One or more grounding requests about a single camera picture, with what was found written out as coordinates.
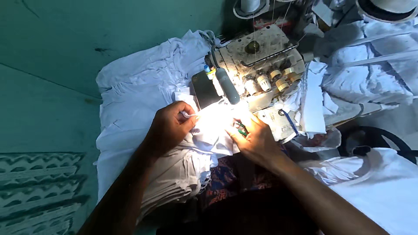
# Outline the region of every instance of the green wall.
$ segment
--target green wall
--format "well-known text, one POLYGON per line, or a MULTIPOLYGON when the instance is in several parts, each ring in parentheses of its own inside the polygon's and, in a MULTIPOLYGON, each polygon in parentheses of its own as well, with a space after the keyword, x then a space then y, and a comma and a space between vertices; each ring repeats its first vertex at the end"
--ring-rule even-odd
POLYGON ((90 199, 74 216, 77 231, 97 202, 101 101, 1 64, 0 84, 0 153, 86 153, 77 174, 88 175, 80 195, 90 199))
POLYGON ((100 97, 107 63, 187 30, 221 32, 234 0, 2 0, 0 63, 100 97))

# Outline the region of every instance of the left hand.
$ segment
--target left hand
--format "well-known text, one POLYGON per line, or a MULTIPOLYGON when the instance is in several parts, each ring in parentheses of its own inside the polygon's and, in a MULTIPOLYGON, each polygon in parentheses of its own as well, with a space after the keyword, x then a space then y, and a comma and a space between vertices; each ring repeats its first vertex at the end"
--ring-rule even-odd
POLYGON ((197 117, 185 118, 181 111, 195 114, 193 108, 184 101, 176 101, 157 111, 153 123, 140 145, 152 157, 160 157, 176 147, 196 125, 197 117))

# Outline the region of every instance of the white cloth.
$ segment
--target white cloth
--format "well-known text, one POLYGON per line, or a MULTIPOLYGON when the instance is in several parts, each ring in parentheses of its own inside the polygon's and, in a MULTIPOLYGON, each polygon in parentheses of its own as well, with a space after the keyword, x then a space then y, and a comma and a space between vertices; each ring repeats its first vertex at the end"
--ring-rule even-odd
MULTIPOLYGON (((99 72, 96 81, 103 98, 102 132, 96 140, 100 156, 95 162, 99 201, 143 141, 156 111, 172 103, 173 97, 181 97, 191 76, 203 70, 210 47, 201 33, 207 35, 188 31, 181 39, 171 38, 120 58, 99 72)), ((142 217, 165 203, 185 202, 207 184, 217 154, 199 150, 192 137, 190 133, 155 163, 143 196, 142 217)))
POLYGON ((418 234, 418 167, 395 150, 374 148, 366 158, 332 158, 305 169, 390 234, 418 234))
POLYGON ((325 63, 311 61, 306 64, 305 72, 298 85, 299 89, 289 97, 285 97, 283 101, 283 110, 296 112, 295 121, 302 127, 300 133, 309 138, 317 133, 326 133, 324 110, 328 110, 328 107, 332 110, 338 109, 338 106, 330 99, 324 102, 320 85, 325 71, 325 63))
POLYGON ((402 53, 418 43, 412 34, 397 34, 407 30, 413 30, 411 23, 361 20, 328 31, 315 45, 316 56, 328 64, 323 89, 353 103, 412 103, 405 81, 418 77, 418 52, 415 59, 402 53), (391 54, 397 59, 384 59, 391 54))

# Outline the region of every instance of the finger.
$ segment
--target finger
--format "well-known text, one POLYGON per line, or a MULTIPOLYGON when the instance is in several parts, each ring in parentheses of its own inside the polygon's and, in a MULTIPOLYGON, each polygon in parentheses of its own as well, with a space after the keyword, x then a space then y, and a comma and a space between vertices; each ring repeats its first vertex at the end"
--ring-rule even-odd
POLYGON ((240 118, 241 123, 244 124, 245 129, 247 129, 248 132, 252 132, 258 127, 258 124, 251 118, 251 116, 254 115, 250 112, 247 112, 240 118))
POLYGON ((187 121, 185 121, 183 124, 181 124, 180 126, 183 128, 183 130, 187 133, 189 132, 191 129, 193 129, 193 127, 196 125, 196 122, 198 120, 199 116, 191 116, 189 117, 189 119, 187 121))
POLYGON ((242 146, 247 140, 238 132, 238 129, 233 128, 232 126, 228 126, 225 128, 225 131, 231 137, 231 139, 238 145, 238 147, 242 146))
POLYGON ((193 108, 184 101, 177 101, 177 102, 174 102, 172 105, 173 105, 173 111, 175 113, 184 111, 190 115, 195 114, 193 108))
POLYGON ((176 118, 177 118, 179 124, 182 124, 182 123, 184 123, 185 121, 188 120, 188 118, 186 118, 181 112, 179 112, 176 115, 176 118))

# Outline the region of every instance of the fabric pile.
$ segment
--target fabric pile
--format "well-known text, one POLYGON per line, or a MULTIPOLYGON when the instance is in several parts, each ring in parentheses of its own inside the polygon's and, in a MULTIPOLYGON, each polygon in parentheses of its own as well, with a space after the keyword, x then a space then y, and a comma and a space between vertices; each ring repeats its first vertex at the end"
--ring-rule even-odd
POLYGON ((416 234, 418 167, 396 150, 300 165, 390 234, 416 234))
MULTIPOLYGON (((203 70, 204 56, 210 50, 203 37, 214 39, 211 31, 188 31, 181 39, 171 38, 120 58, 99 72, 96 81, 103 98, 102 132, 96 140, 100 156, 95 162, 99 201, 145 138, 158 109, 174 100, 186 100, 197 109, 188 87, 191 77, 203 70)), ((217 158, 232 154, 232 141, 219 141, 220 132, 205 127, 218 120, 202 116, 194 134, 189 133, 155 163, 143 196, 142 217, 165 203, 185 202, 198 194, 206 186, 209 169, 217 165, 217 158), (216 135, 199 136, 210 131, 216 135)))
POLYGON ((411 104, 405 82, 418 77, 416 36, 414 22, 361 20, 331 29, 315 47, 328 64, 321 86, 352 103, 411 104))

